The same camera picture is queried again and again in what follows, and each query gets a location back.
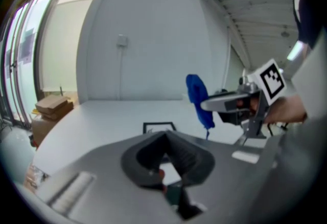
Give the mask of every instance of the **hand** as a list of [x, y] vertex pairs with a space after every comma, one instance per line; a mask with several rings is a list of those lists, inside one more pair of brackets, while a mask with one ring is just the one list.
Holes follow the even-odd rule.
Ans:
[[[255, 114], [258, 108], [258, 98], [252, 98], [250, 100], [250, 113]], [[242, 107], [243, 101], [237, 102], [237, 107]], [[303, 122], [307, 117], [306, 110], [303, 106], [299, 95], [291, 97], [281, 97], [277, 99], [270, 107], [268, 115], [265, 119], [265, 123], [293, 123]]]

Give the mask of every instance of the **blue cloth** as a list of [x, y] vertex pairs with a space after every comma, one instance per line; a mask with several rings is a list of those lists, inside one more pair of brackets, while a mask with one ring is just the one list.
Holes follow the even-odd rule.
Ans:
[[188, 94], [190, 102], [194, 104], [196, 113], [200, 122], [207, 130], [206, 138], [209, 136], [209, 129], [214, 128], [213, 113], [205, 111], [201, 108], [201, 102], [208, 99], [208, 92], [206, 87], [198, 75], [187, 75], [186, 85], [188, 87]]

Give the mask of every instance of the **black frame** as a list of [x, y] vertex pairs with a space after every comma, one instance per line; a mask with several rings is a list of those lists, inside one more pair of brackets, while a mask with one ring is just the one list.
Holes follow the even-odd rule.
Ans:
[[173, 122], [144, 122], [143, 123], [143, 134], [147, 133], [148, 125], [170, 125], [170, 126], [172, 126], [173, 130], [176, 131], [176, 128], [175, 128], [175, 125]]
[[[21, 102], [21, 98], [20, 98], [20, 94], [19, 94], [19, 88], [17, 87], [18, 82], [16, 81], [17, 78], [14, 75], [14, 83], [16, 86], [16, 95], [17, 95], [17, 100], [18, 100], [18, 106], [17, 108], [20, 109], [20, 111], [23, 113], [23, 117], [25, 122], [18, 122], [14, 120], [13, 114], [11, 112], [10, 109], [10, 105], [9, 105], [9, 100], [8, 100], [8, 96], [7, 96], [7, 89], [6, 89], [6, 84], [5, 84], [5, 77], [4, 77], [4, 60], [5, 60], [5, 45], [7, 44], [7, 39], [8, 39], [8, 34], [9, 34], [9, 27], [12, 24], [12, 20], [13, 20], [13, 16], [15, 15], [16, 11], [24, 6], [26, 3], [30, 2], [30, 4], [28, 5], [28, 8], [25, 11], [25, 14], [23, 16], [23, 19], [21, 20], [21, 25], [18, 27], [18, 33], [17, 33], [17, 40], [16, 40], [16, 45], [19, 45], [19, 39], [21, 36], [21, 30], [22, 30], [22, 26], [26, 20], [26, 15], [30, 9], [30, 6], [32, 4], [33, 0], [16, 0], [14, 3], [15, 5], [13, 7], [10, 8], [10, 10], [7, 12], [7, 15], [2, 23], [2, 30], [1, 30], [1, 35], [3, 36], [3, 45], [2, 45], [2, 54], [1, 54], [1, 64], [0, 64], [0, 69], [1, 69], [1, 83], [2, 83], [2, 90], [4, 93], [4, 102], [5, 102], [5, 107], [7, 109], [8, 112], [8, 117], [7, 116], [3, 116], [3, 119], [5, 120], [6, 123], [9, 123], [11, 125], [15, 125], [18, 124], [22, 127], [25, 128], [30, 128], [30, 123], [28, 121], [28, 118], [26, 117], [26, 114], [24, 112], [24, 108]], [[56, 5], [58, 0], [50, 0], [49, 4], [47, 5], [45, 12], [43, 14], [43, 17], [41, 19], [40, 22], [40, 27], [39, 30], [36, 34], [36, 40], [35, 40], [35, 49], [34, 49], [34, 60], [33, 60], [33, 76], [34, 76], [34, 86], [35, 86], [35, 93], [36, 93], [36, 98], [37, 100], [40, 100], [42, 98], [44, 98], [44, 92], [41, 90], [40, 88], [40, 77], [39, 77], [39, 56], [40, 56], [40, 46], [41, 46], [41, 41], [42, 41], [42, 35], [43, 35], [43, 30], [46, 27], [46, 21], [49, 18], [49, 15], [52, 13], [54, 6]]]

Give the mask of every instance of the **cardboard box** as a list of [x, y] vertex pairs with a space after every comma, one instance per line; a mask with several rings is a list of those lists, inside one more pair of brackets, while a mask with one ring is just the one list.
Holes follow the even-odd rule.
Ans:
[[41, 113], [42, 116], [51, 119], [51, 120], [60, 120], [66, 114], [68, 114], [71, 110], [73, 110], [74, 105], [72, 102], [68, 102], [66, 105], [60, 107], [59, 109], [55, 110], [52, 114], [44, 114]]
[[41, 115], [37, 115], [32, 120], [33, 139], [39, 146], [50, 130], [58, 123], [59, 120], [50, 120]]
[[67, 104], [67, 97], [50, 95], [35, 104], [36, 109], [44, 114], [52, 114]]

